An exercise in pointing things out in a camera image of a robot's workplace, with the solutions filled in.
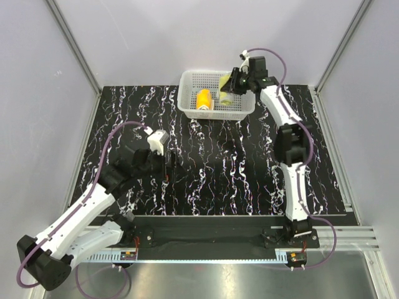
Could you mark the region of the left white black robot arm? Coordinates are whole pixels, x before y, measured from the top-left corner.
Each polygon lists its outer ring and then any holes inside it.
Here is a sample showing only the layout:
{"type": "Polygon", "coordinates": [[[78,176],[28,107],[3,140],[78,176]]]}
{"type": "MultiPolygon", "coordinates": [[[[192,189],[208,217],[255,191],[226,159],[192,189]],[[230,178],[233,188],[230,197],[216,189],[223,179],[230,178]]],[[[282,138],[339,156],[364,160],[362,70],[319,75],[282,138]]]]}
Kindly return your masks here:
{"type": "Polygon", "coordinates": [[[42,286],[52,291],[83,260],[99,250],[138,243],[133,220],[125,215],[112,216],[92,232],[84,230],[102,211],[126,195],[139,179],[171,180],[178,167],[178,156],[175,151],[138,149],[108,165],[104,160],[105,156],[101,155],[93,182],[55,222],[36,236],[24,235],[17,241],[19,287],[42,286]]]}

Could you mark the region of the grey and orange towel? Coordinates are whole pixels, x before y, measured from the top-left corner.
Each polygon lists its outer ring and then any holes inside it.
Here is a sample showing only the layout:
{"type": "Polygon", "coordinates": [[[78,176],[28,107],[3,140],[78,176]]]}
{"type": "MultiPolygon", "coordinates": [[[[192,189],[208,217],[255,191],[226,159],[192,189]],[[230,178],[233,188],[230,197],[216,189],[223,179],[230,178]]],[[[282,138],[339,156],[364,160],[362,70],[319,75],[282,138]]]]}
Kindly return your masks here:
{"type": "Polygon", "coordinates": [[[214,101],[212,98],[211,91],[208,89],[202,89],[196,94],[196,109],[197,110],[212,110],[214,107],[214,101]]]}

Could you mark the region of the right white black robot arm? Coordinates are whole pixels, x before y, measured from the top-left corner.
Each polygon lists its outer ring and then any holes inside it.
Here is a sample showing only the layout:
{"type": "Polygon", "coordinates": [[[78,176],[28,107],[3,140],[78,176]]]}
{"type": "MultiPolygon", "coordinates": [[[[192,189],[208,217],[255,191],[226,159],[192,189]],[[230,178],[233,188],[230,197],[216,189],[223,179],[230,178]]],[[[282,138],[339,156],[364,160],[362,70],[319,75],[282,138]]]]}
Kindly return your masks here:
{"type": "Polygon", "coordinates": [[[268,76],[266,59],[249,54],[241,54],[240,58],[243,63],[233,68],[220,90],[234,95],[252,92],[278,126],[274,156],[282,169],[286,190],[286,223],[282,238],[288,246],[297,247],[312,233],[305,189],[305,169],[314,151],[312,137],[308,126],[286,100],[281,85],[268,76]]]}

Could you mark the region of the white plastic mesh basket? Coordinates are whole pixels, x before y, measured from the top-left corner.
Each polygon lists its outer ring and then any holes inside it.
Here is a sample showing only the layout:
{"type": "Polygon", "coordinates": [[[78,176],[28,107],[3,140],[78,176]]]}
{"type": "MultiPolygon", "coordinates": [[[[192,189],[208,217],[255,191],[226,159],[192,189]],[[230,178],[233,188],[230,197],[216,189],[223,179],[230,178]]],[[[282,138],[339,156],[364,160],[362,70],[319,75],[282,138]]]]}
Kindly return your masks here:
{"type": "Polygon", "coordinates": [[[219,78],[228,74],[220,70],[186,70],[182,73],[177,95],[177,106],[186,117],[202,120],[241,121],[255,111],[256,96],[248,91],[235,95],[232,104],[222,105],[219,101],[219,78]],[[212,109],[196,108],[197,94],[207,89],[213,101],[212,109]]]}

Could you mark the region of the grey towel yellow frog print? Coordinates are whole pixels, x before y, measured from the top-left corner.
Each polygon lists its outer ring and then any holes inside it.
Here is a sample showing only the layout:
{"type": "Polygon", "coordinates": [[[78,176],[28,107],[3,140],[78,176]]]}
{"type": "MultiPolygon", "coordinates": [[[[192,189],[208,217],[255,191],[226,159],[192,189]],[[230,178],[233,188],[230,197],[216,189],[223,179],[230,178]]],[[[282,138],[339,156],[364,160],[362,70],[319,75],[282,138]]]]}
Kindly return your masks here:
{"type": "Polygon", "coordinates": [[[229,72],[219,78],[217,95],[219,99],[219,104],[222,106],[230,106],[234,102],[234,95],[232,93],[229,93],[228,89],[225,87],[230,79],[230,76],[231,73],[229,72]]]}

